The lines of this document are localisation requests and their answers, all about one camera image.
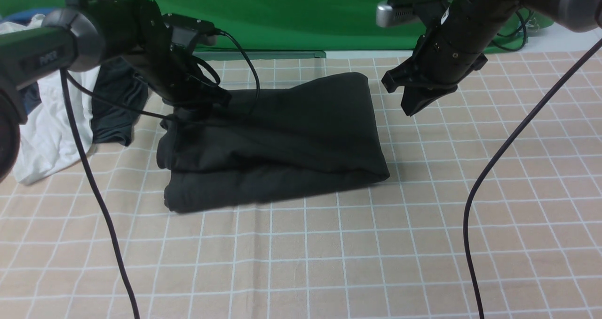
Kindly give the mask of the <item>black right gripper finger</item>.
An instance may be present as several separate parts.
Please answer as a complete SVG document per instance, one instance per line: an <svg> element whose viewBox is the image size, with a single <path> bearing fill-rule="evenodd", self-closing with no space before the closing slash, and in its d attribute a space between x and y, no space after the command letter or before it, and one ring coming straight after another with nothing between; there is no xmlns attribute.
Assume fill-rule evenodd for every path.
<svg viewBox="0 0 602 319"><path fill-rule="evenodd" d="M412 117L439 98L456 92L457 89L457 85L448 88L405 86L401 100L401 108L408 117Z"/></svg>

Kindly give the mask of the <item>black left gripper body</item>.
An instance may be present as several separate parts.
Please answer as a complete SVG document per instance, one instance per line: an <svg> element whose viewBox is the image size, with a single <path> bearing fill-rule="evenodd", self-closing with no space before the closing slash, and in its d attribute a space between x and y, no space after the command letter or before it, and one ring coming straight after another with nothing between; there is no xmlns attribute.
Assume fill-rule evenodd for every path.
<svg viewBox="0 0 602 319"><path fill-rule="evenodd" d="M227 107L232 94L211 81L201 70L163 71L163 102L172 107L202 109L214 104Z"/></svg>

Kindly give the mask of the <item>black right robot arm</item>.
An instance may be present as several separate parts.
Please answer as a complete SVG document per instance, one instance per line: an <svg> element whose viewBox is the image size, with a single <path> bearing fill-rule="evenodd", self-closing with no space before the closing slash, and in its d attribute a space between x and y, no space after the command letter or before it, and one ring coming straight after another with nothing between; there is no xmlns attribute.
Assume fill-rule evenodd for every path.
<svg viewBox="0 0 602 319"><path fill-rule="evenodd" d="M378 5L378 26L421 21L426 32L411 57L383 75L384 88L404 88L401 107L409 117L455 92L486 64L485 49L521 8L573 32L601 25L601 0L387 0Z"/></svg>

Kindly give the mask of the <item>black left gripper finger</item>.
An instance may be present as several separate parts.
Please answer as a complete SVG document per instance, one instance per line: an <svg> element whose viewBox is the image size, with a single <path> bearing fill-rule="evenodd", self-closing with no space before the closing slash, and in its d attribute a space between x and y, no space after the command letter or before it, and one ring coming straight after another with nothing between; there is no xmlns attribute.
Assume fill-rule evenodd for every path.
<svg viewBox="0 0 602 319"><path fill-rule="evenodd" d="M204 124L209 117L209 104L174 105L174 117L180 122Z"/></svg>

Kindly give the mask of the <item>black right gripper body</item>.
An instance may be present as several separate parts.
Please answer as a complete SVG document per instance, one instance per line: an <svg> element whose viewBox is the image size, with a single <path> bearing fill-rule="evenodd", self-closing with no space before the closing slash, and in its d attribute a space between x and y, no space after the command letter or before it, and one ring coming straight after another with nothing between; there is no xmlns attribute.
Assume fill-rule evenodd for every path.
<svg viewBox="0 0 602 319"><path fill-rule="evenodd" d="M420 36L412 56L387 71L381 81L392 93L400 86L451 89L488 62L484 53L467 53L446 40L441 30Z"/></svg>

